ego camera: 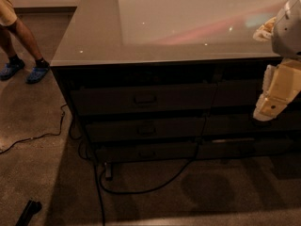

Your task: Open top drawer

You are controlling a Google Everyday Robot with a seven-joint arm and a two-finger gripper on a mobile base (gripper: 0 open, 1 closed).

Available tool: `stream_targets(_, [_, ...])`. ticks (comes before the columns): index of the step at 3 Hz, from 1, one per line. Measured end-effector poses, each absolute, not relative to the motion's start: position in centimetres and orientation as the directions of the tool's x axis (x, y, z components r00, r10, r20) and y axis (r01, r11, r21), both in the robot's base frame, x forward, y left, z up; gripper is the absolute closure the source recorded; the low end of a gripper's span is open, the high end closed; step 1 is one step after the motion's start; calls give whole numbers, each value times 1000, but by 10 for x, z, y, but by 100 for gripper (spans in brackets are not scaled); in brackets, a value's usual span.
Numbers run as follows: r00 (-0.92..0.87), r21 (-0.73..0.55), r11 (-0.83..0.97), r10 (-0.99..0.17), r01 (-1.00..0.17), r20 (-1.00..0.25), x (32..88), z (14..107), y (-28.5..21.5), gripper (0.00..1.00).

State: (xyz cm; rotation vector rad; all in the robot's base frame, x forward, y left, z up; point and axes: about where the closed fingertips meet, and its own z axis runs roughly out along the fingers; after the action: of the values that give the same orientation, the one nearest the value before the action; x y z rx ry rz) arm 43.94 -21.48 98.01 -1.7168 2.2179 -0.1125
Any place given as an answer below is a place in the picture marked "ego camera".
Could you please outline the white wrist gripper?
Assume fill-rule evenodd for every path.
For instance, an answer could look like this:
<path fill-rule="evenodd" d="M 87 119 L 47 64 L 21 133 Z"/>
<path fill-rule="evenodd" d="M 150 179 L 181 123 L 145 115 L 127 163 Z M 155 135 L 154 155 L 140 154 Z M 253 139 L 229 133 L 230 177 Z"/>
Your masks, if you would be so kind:
<path fill-rule="evenodd" d="M 268 65 L 262 84 L 263 95 L 256 103 L 253 118 L 275 119 L 301 91 L 301 61 L 284 58 L 277 66 Z"/>

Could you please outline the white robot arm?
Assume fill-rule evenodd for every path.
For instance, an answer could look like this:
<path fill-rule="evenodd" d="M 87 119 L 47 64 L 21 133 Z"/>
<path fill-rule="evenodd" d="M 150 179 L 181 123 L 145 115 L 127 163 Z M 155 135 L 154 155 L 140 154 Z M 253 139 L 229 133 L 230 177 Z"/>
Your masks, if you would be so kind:
<path fill-rule="evenodd" d="M 271 41 L 274 53 L 283 57 L 268 65 L 253 118 L 275 119 L 301 92 L 301 0 L 288 0 L 276 17 L 268 20 L 253 35 L 254 40 Z"/>

